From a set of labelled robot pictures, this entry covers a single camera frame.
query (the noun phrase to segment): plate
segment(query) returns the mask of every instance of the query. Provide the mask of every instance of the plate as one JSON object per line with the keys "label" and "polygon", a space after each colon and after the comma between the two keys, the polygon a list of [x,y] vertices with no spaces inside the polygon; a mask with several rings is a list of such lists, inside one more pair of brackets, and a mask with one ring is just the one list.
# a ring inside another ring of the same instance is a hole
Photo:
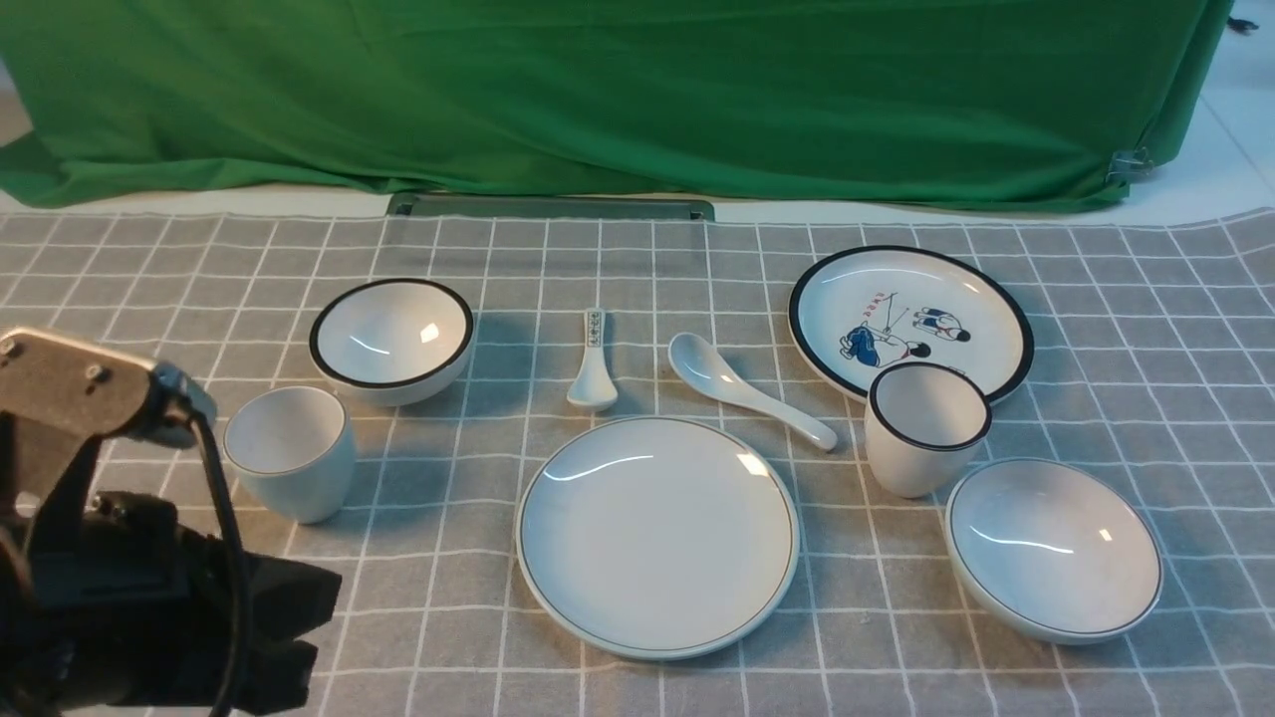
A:
{"label": "plate", "polygon": [[806,362],[863,401],[881,369],[923,360],[968,376],[996,402],[1031,367],[1031,327],[978,269],[908,246],[827,256],[793,287],[788,327]]}
{"label": "plate", "polygon": [[775,471],[708,426],[630,418],[566,444],[518,512],[518,559],[562,628],[636,660],[682,660],[752,632],[797,569]]}

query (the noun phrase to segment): cup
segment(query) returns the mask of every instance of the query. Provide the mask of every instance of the cup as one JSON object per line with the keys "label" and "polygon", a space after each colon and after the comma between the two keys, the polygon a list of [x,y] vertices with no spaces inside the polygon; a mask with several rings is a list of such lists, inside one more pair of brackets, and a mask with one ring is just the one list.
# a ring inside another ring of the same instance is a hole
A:
{"label": "cup", "polygon": [[277,388],[244,404],[226,426],[226,457],[263,505],[298,523],[340,510],[354,476],[354,430],[333,394]]}
{"label": "cup", "polygon": [[868,392],[868,464],[881,487],[921,498],[955,478],[991,427],[992,407],[974,381],[937,364],[896,364]]}

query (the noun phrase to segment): black-rimmed cup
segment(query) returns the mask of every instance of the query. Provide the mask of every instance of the black-rimmed cup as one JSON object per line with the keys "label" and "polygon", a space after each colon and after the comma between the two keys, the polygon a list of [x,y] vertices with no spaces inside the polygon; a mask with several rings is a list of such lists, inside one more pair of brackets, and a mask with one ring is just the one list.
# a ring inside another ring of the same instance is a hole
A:
{"label": "black-rimmed cup", "polygon": [[955,478],[991,427],[987,397],[960,371],[898,364],[877,374],[868,392],[868,464],[885,490],[921,498]]}

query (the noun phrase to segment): grid pattern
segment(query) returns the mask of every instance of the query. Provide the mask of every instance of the grid pattern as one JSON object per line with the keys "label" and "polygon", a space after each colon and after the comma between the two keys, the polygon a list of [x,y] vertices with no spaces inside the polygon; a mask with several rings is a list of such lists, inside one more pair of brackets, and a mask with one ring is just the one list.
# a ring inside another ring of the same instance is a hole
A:
{"label": "grid pattern", "polygon": [[[954,578],[946,495],[877,487],[862,407],[811,374],[784,318],[806,268],[863,244],[973,263],[1024,306],[1035,365],[978,461],[1076,464],[1149,519],[1165,589],[1127,638],[1053,648],[1010,632]],[[222,426],[270,387],[323,385],[312,319],[389,276],[442,281],[479,313],[464,380],[419,406],[351,406],[358,475],[323,526],[235,491],[251,550],[346,577],[337,617],[310,635],[320,657],[298,713],[1252,717],[1275,704],[1275,212],[1172,228],[0,216],[0,325],[171,358],[205,381]],[[609,311],[621,394],[598,417],[565,401],[592,305]],[[838,450],[688,390],[663,350],[682,330],[833,426]],[[542,462],[639,415],[747,441],[803,521],[779,611],[690,662],[583,646],[537,607],[513,555],[515,504]],[[215,529],[194,455],[120,443],[106,457],[99,485],[161,494]]]}

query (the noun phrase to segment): spoon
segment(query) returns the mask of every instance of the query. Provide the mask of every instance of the spoon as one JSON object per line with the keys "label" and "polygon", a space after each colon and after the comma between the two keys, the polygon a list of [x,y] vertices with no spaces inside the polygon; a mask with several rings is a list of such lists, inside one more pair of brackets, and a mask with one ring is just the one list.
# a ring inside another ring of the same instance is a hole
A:
{"label": "spoon", "polygon": [[692,333],[674,336],[668,342],[668,362],[686,385],[704,395],[779,418],[824,450],[836,448],[833,429],[748,385],[701,337]]}
{"label": "spoon", "polygon": [[589,309],[584,313],[584,358],[575,383],[566,392],[571,406],[586,411],[606,411],[620,398],[616,384],[607,373],[607,357],[602,353],[602,337],[606,336],[607,314],[602,309]]}

